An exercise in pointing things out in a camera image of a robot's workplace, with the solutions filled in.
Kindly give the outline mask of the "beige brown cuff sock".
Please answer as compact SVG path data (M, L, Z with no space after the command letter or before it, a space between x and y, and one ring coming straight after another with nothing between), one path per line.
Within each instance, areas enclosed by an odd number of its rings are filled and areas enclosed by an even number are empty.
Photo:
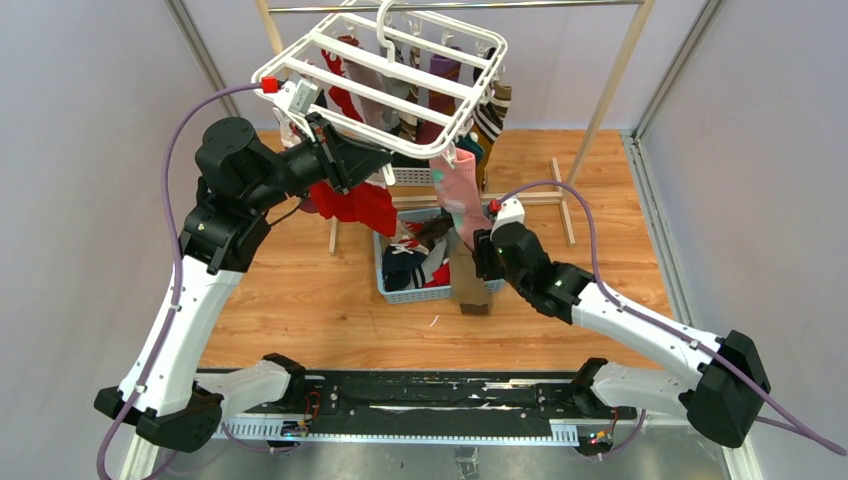
M491 295L485 282L476 275L472 251L455 229L448 233L450 286L462 315L487 316L491 313Z

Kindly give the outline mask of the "red santa sock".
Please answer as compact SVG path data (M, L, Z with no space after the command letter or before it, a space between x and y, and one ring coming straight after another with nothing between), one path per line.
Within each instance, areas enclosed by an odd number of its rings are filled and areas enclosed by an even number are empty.
M340 197L336 217L342 222L360 223L386 237L397 232L397 209L391 194L386 188L369 183Z

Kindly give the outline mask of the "red snowman sock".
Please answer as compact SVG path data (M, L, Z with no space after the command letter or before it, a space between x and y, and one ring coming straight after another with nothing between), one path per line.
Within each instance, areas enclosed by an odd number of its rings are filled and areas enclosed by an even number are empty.
M325 219L338 218L343 212L343 196L328 183L320 182L310 187L309 195L317 212Z

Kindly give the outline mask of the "white clip sock hanger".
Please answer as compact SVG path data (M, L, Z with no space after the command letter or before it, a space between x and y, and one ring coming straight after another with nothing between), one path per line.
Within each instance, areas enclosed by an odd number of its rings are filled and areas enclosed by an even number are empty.
M442 15L436 5L345 1L275 55L251 80L283 123L309 139L308 119L417 160L438 157L467 134L476 111L495 100L508 51L491 30Z

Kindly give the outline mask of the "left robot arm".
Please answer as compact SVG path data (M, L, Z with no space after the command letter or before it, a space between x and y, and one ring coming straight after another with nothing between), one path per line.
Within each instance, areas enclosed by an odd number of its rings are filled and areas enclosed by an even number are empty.
M203 134L196 205L171 224L172 279L137 363L120 384L100 390L94 406L134 427L149 443L192 453L220 424L263 403L283 412L307 398L304 368L280 354L200 380L196 370L219 315L271 231L267 214L315 185L349 192L390 163L384 147L345 136L317 113L307 134L281 152L267 147L241 117Z

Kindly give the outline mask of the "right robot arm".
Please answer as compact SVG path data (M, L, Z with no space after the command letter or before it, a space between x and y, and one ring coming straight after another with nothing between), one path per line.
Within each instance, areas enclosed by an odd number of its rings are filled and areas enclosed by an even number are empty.
M520 222L473 234L481 276L503 278L533 309L593 330L639 352L661 372L590 359L571 390L574 408L594 417L631 406L682 417L707 439L743 445L771 386L754 341L731 330L721 336L628 304L594 274L553 261Z

